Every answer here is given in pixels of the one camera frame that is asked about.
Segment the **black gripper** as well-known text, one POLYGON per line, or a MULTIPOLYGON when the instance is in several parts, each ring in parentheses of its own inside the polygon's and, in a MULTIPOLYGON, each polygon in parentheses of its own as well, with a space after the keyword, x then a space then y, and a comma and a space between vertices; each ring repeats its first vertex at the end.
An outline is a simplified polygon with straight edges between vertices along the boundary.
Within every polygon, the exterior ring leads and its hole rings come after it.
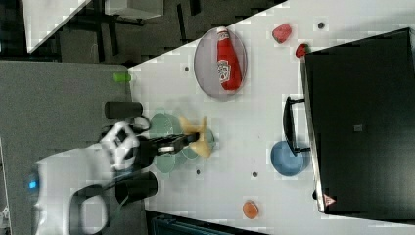
POLYGON ((197 142, 200 138, 198 132, 188 135, 173 134, 164 137, 146 138, 139 136, 139 146, 135 149, 135 165, 145 168, 152 164, 156 156, 176 154, 188 144, 197 142))

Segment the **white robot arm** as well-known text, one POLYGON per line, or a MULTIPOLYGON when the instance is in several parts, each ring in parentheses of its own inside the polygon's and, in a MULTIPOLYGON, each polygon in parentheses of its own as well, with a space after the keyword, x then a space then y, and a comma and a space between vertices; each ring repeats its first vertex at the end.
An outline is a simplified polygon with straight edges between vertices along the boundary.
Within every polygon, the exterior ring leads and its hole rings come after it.
POLYGON ((147 172, 156 156, 190 148, 210 152, 207 126, 179 120, 182 132, 146 138, 143 130, 125 121, 85 148, 76 148, 38 161, 27 181, 32 200, 33 235, 105 235, 118 210, 158 193, 156 176, 147 172))

